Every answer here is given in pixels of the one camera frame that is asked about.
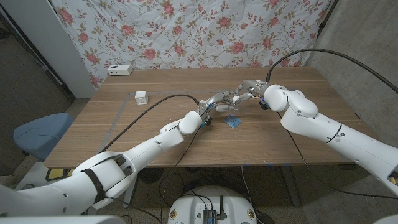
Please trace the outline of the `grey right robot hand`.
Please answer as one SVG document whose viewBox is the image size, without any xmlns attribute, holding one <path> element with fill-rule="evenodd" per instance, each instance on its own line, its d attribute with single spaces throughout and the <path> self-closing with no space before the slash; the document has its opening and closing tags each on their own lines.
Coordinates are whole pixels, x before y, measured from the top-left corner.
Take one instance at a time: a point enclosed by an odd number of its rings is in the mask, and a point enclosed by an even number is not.
<svg viewBox="0 0 398 224">
<path fill-rule="evenodd" d="M 264 92 L 269 87 L 269 84 L 260 80 L 243 80 L 237 87 L 234 96 L 233 103 L 239 104 L 242 101 L 249 100 L 251 98 L 263 97 Z"/>
</svg>

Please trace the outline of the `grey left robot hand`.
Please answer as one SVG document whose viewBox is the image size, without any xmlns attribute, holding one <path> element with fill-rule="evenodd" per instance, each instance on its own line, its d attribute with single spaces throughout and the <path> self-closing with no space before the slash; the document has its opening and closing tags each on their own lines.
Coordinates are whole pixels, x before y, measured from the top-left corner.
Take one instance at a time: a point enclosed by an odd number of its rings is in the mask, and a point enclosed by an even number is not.
<svg viewBox="0 0 398 224">
<path fill-rule="evenodd" d="M 237 111 L 238 106 L 233 103 L 231 96 L 234 96 L 234 91 L 219 92 L 207 100 L 201 100 L 198 105 L 197 113 L 202 117 L 206 117 L 213 110 L 217 112 Z"/>
</svg>

